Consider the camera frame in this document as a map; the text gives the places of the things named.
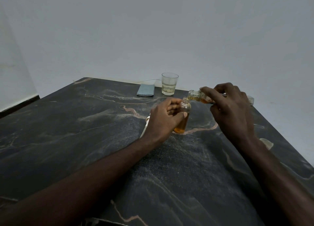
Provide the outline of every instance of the right hand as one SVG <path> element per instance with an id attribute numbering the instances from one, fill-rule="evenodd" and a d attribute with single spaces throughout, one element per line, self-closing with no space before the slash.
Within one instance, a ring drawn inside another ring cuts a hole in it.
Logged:
<path id="1" fill-rule="evenodd" d="M 254 133 L 251 106 L 244 92 L 231 83 L 219 84 L 215 88 L 202 87 L 200 90 L 216 104 L 210 107 L 221 131 L 235 146 L 257 137 Z"/>

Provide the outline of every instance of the white plastic item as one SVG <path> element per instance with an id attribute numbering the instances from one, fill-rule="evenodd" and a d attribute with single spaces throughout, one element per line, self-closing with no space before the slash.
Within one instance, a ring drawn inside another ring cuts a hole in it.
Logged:
<path id="1" fill-rule="evenodd" d="M 146 125 L 145 125 L 145 128 L 144 128 L 144 130 L 143 130 L 143 132 L 142 132 L 142 135 L 141 135 L 139 138 L 141 138 L 141 137 L 144 135 L 144 132 L 146 131 L 146 128 L 147 128 L 147 125 L 148 125 L 148 122 L 149 122 L 149 118 L 150 118 L 150 116 L 148 116 L 148 117 L 146 118 Z"/>

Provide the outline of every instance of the white wall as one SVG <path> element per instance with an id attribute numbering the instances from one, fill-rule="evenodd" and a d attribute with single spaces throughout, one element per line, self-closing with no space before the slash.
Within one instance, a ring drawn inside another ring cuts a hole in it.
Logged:
<path id="1" fill-rule="evenodd" d="M 37 95 L 0 5 L 0 112 Z"/>
<path id="2" fill-rule="evenodd" d="M 81 77 L 230 81 L 314 165 L 313 0 L 1 0 L 41 97 Z"/>

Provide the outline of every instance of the drinking glass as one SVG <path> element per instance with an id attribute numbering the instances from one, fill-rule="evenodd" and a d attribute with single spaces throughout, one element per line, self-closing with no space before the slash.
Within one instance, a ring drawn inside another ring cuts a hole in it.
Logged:
<path id="1" fill-rule="evenodd" d="M 179 76 L 174 73 L 161 75 L 161 92 L 165 95 L 174 95 Z"/>

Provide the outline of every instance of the glass bottle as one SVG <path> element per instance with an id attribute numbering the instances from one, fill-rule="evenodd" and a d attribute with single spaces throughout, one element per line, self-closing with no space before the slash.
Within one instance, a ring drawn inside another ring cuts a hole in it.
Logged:
<path id="1" fill-rule="evenodd" d="M 178 126 L 176 126 L 176 128 L 174 129 L 175 133 L 179 133 L 182 134 L 185 132 L 185 127 L 186 127 L 186 123 L 187 123 L 187 119 L 189 118 L 190 115 L 190 110 L 191 110 L 191 104 L 190 101 L 188 100 L 187 97 L 183 98 L 183 101 L 180 104 L 180 108 L 178 109 L 179 112 L 186 112 L 187 113 L 187 117 L 184 118 L 179 124 Z"/>
<path id="2" fill-rule="evenodd" d="M 249 100 L 250 105 L 253 106 L 254 104 L 254 98 L 251 96 L 247 95 L 247 98 Z M 188 95 L 187 95 L 187 99 L 188 100 L 196 100 L 196 101 L 200 101 L 202 103 L 215 103 L 214 100 L 212 100 L 210 97 L 208 97 L 207 95 L 205 95 L 202 91 L 198 90 L 190 90 Z"/>

